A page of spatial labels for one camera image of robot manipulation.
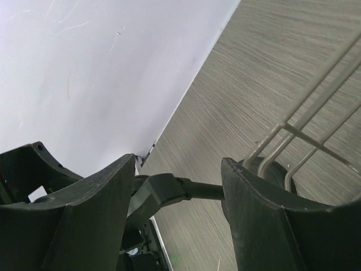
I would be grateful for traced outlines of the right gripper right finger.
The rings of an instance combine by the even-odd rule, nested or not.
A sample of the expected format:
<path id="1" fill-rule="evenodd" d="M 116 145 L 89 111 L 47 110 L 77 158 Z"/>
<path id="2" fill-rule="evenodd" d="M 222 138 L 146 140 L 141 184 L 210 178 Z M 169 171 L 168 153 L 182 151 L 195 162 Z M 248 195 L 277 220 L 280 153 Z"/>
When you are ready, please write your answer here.
<path id="1" fill-rule="evenodd" d="M 223 158 L 224 215 L 238 270 L 359 270 L 360 201 L 330 206 Z"/>

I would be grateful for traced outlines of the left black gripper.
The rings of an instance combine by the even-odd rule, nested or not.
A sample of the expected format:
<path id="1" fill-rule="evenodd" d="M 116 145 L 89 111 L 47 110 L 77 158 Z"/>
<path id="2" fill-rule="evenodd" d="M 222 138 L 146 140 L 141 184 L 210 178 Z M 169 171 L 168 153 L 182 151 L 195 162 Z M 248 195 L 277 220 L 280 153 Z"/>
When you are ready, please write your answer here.
<path id="1" fill-rule="evenodd" d="M 51 194 L 81 179 L 62 166 L 42 142 L 1 153 L 1 203 L 29 203 L 29 194 L 41 186 Z"/>

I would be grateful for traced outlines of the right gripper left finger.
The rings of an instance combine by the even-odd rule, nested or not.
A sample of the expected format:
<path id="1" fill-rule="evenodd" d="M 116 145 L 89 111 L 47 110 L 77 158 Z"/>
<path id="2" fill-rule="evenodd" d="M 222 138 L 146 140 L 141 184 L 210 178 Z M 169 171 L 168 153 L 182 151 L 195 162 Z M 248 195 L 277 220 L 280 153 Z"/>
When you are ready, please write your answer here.
<path id="1" fill-rule="evenodd" d="M 115 270 L 135 156 L 34 203 L 1 207 L 2 270 Z"/>

